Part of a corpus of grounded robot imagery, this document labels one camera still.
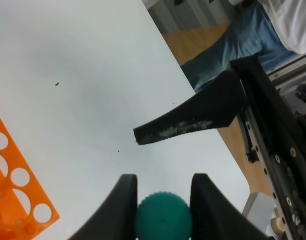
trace leg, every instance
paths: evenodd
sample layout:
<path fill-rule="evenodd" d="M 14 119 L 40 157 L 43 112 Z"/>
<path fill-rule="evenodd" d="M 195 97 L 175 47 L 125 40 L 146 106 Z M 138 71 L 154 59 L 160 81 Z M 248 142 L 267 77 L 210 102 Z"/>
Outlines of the leg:
<path fill-rule="evenodd" d="M 182 70 L 198 91 L 225 70 L 230 60 L 261 52 L 272 36 L 277 37 L 262 5 L 256 2 L 214 45 L 185 63 Z"/>
<path fill-rule="evenodd" d="M 256 55 L 260 61 L 265 72 L 273 69 L 274 67 L 298 56 L 296 53 L 287 50 L 279 40 L 272 24 L 267 25 L 270 36 L 263 43 L 263 48 Z"/>

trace white shirt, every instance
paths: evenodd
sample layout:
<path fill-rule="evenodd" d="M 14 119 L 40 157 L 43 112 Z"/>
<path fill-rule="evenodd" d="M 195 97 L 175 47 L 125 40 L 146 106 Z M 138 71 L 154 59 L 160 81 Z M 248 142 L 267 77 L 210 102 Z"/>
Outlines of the white shirt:
<path fill-rule="evenodd" d="M 282 44 L 298 54 L 306 52 L 306 0 L 258 0 Z"/>

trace teal ball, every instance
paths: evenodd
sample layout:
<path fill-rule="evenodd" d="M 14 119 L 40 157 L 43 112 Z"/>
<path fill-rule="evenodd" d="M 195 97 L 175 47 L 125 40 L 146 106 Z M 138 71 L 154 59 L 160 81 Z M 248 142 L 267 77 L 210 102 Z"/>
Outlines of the teal ball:
<path fill-rule="evenodd" d="M 192 233 L 190 209 L 175 194 L 154 193 L 138 206 L 135 232 L 139 240 L 188 240 Z"/>

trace wooden floor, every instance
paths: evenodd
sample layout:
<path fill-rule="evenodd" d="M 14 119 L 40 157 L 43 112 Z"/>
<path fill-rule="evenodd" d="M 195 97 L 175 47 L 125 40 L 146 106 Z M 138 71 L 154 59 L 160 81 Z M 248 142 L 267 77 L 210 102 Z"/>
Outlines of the wooden floor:
<path fill-rule="evenodd" d="M 196 28 L 164 34 L 163 37 L 178 63 L 182 65 L 216 42 L 227 27 L 226 24 Z M 237 119 L 235 118 L 230 127 L 220 128 L 218 132 L 242 170 L 249 184 L 250 192 L 272 195 L 259 162 L 250 164 L 245 160 L 243 137 Z"/>

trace green ball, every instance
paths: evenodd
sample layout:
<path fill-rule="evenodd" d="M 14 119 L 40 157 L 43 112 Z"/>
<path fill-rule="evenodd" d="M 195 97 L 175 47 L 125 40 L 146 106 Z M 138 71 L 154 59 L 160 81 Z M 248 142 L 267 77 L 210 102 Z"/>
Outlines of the green ball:
<path fill-rule="evenodd" d="M 139 240 L 188 240 L 192 233 L 190 209 L 175 194 L 154 193 L 138 206 L 135 231 Z"/>

